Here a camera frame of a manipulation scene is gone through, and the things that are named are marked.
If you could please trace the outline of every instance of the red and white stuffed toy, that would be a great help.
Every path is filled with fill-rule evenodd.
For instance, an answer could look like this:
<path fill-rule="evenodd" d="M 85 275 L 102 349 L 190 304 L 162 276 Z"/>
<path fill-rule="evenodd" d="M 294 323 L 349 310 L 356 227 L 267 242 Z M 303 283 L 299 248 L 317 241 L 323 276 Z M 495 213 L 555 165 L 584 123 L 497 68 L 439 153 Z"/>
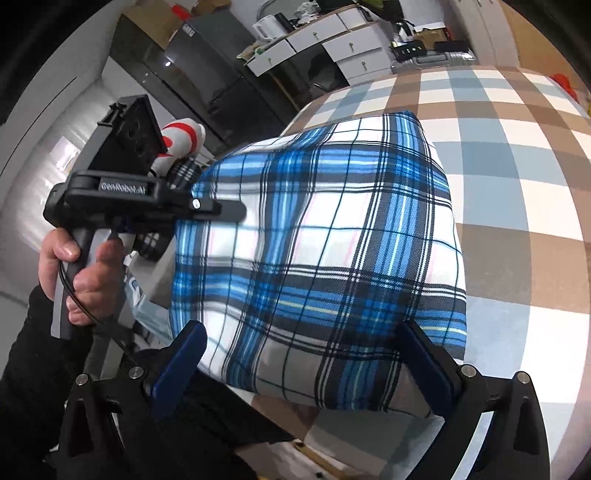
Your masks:
<path fill-rule="evenodd" d="M 190 118 L 175 120 L 162 129 L 167 153 L 158 155 L 152 163 L 152 171 L 158 177 L 165 177 L 174 161 L 198 153 L 205 142 L 205 128 Z"/>

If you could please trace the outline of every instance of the black sleeve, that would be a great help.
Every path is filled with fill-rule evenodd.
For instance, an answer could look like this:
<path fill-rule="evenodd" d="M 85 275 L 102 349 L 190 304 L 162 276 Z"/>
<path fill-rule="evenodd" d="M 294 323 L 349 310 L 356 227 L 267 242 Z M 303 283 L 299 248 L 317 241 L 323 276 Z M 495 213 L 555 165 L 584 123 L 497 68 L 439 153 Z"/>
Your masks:
<path fill-rule="evenodd" d="M 0 380 L 0 468 L 17 472 L 12 478 L 54 476 L 43 458 L 58 443 L 64 402 L 92 344 L 89 327 L 75 328 L 69 341 L 53 338 L 52 312 L 36 287 Z"/>

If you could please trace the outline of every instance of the bed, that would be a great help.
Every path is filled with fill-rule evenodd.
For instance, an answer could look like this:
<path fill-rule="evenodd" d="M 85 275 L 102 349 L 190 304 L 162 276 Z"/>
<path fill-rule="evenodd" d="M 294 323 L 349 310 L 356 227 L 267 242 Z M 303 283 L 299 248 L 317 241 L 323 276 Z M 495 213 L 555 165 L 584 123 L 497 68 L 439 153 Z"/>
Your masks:
<path fill-rule="evenodd" d="M 530 373 L 552 478 L 567 479 L 591 445 L 591 120 L 535 72 L 450 67 L 328 94 L 284 134 L 400 110 L 421 120 L 447 174 L 466 272 L 465 362 L 485 375 Z M 163 306 L 173 252 L 149 289 Z M 405 478 L 442 424 L 411 381 L 400 413 L 237 394 L 309 446 L 384 480 Z M 467 476 L 490 419 L 482 417 L 455 478 Z"/>

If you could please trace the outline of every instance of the plaid pillow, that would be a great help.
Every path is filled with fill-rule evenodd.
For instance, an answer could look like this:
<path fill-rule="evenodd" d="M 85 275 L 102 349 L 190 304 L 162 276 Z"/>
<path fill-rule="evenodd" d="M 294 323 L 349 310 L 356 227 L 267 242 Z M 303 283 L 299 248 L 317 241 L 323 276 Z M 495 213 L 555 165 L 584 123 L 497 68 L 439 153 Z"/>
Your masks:
<path fill-rule="evenodd" d="M 177 224 L 171 328 L 205 324 L 204 372 L 295 403 L 388 411 L 397 322 L 414 319 L 462 359 L 449 188 L 412 113 L 257 142 L 206 170 L 192 194 L 248 210 L 239 225 Z"/>

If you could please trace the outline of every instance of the suitcase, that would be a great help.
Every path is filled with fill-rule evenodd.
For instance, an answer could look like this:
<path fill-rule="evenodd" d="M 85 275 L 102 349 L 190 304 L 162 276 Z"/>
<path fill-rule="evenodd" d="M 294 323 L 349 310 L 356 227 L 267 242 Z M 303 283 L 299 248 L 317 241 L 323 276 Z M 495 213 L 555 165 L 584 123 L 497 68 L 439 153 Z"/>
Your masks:
<path fill-rule="evenodd" d="M 447 51 L 438 53 L 434 50 L 429 50 L 424 57 L 414 57 L 410 60 L 392 62 L 392 73 L 407 72 L 409 70 L 430 69 L 433 67 L 453 67 L 460 65 L 476 65 L 478 60 L 476 56 L 470 52 L 462 51 Z"/>

